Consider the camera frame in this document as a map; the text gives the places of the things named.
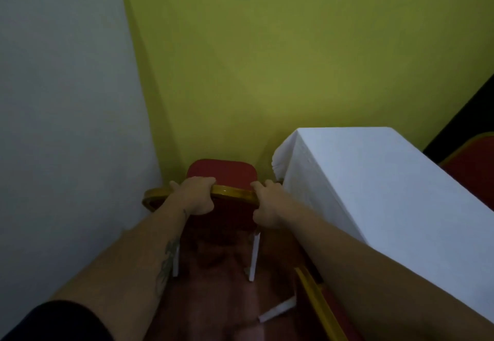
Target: gold trim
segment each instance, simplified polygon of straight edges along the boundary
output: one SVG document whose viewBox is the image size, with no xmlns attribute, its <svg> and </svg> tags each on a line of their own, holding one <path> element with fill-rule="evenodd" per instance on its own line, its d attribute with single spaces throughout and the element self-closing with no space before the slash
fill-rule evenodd
<svg viewBox="0 0 494 341">
<path fill-rule="evenodd" d="M 158 187 L 154 189 L 149 189 L 144 193 L 144 198 L 142 199 L 142 205 L 149 211 L 156 211 L 151 207 L 151 202 L 156 200 L 165 200 L 170 194 L 173 193 L 171 188 Z M 211 187 L 211 197 L 212 198 L 225 198 L 225 199 L 236 199 L 246 203 L 252 203 L 254 205 L 259 205 L 259 200 L 255 192 L 250 190 L 238 189 L 235 187 L 224 186 L 224 185 L 213 185 Z"/>
<path fill-rule="evenodd" d="M 492 136 L 494 136 L 494 132 L 485 132 L 485 133 L 480 133 L 480 134 L 478 134 L 478 135 L 470 138 L 463 145 L 461 145 L 459 148 L 457 148 L 456 150 L 454 150 L 452 154 L 448 155 L 446 157 L 446 159 L 444 159 L 441 163 L 439 163 L 439 166 L 442 167 L 442 166 L 446 165 L 451 159 L 453 159 L 454 157 L 456 157 L 458 154 L 460 154 L 460 152 L 462 152 L 463 150 L 465 150 L 468 146 L 470 146 L 471 144 L 473 144 L 475 141 L 477 141 L 477 140 L 479 140 L 481 138 L 492 137 Z"/>
<path fill-rule="evenodd" d="M 348 341 L 345 332 L 343 332 L 339 325 L 335 315 L 331 311 L 330 306 L 326 302 L 321 289 L 314 281 L 314 278 L 309 273 L 306 267 L 295 268 L 300 282 L 302 283 L 305 293 L 309 297 L 309 301 L 312 304 L 312 308 L 316 312 L 316 315 L 323 326 L 328 339 L 331 341 Z"/>
</svg>

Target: black sleeve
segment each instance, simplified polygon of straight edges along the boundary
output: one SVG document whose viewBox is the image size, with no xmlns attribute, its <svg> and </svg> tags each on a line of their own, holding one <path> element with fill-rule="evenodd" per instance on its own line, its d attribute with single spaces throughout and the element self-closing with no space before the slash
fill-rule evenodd
<svg viewBox="0 0 494 341">
<path fill-rule="evenodd" d="M 84 306 L 51 301 L 32 310 L 2 341 L 113 341 L 101 320 Z"/>
</svg>

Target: chair leg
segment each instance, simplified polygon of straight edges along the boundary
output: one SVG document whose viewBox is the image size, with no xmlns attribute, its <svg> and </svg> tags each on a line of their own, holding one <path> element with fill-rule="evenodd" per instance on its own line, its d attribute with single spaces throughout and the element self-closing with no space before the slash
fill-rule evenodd
<svg viewBox="0 0 494 341">
<path fill-rule="evenodd" d="M 281 315 L 282 313 L 287 312 L 291 308 L 297 305 L 297 297 L 293 296 L 292 298 L 286 300 L 285 302 L 281 302 L 279 305 L 273 307 L 272 309 L 266 311 L 264 314 L 259 315 L 259 323 L 264 323 L 269 319 L 273 319 L 274 317 Z"/>
<path fill-rule="evenodd" d="M 177 246 L 177 250 L 175 252 L 175 256 L 173 257 L 173 271 L 172 271 L 172 274 L 173 274 L 173 277 L 177 277 L 178 276 L 178 256 L 180 254 L 180 245 Z"/>
<path fill-rule="evenodd" d="M 259 253 L 259 240 L 260 239 L 261 239 L 261 233 L 256 232 L 254 234 L 254 243 L 252 244 L 252 257 L 250 259 L 249 281 L 254 281 L 255 266 L 257 264 L 257 254 Z"/>
</svg>

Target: table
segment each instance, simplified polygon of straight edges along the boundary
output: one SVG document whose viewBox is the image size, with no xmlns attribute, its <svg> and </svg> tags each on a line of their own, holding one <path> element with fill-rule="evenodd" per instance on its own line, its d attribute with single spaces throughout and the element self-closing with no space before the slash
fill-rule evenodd
<svg viewBox="0 0 494 341">
<path fill-rule="evenodd" d="M 325 220 L 494 321 L 494 213 L 391 128 L 300 128 L 277 179 Z"/>
</svg>

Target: tattoo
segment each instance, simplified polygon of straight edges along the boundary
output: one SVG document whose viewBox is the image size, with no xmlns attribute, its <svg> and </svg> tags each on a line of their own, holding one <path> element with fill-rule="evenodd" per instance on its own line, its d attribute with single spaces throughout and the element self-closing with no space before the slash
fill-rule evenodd
<svg viewBox="0 0 494 341">
<path fill-rule="evenodd" d="M 163 294 L 163 289 L 166 284 L 166 280 L 170 275 L 171 268 L 173 267 L 173 258 L 177 252 L 178 243 L 180 241 L 180 237 L 176 237 L 174 240 L 168 241 L 166 244 L 166 258 L 161 263 L 161 269 L 159 274 L 156 277 L 156 295 L 161 297 Z"/>
</svg>

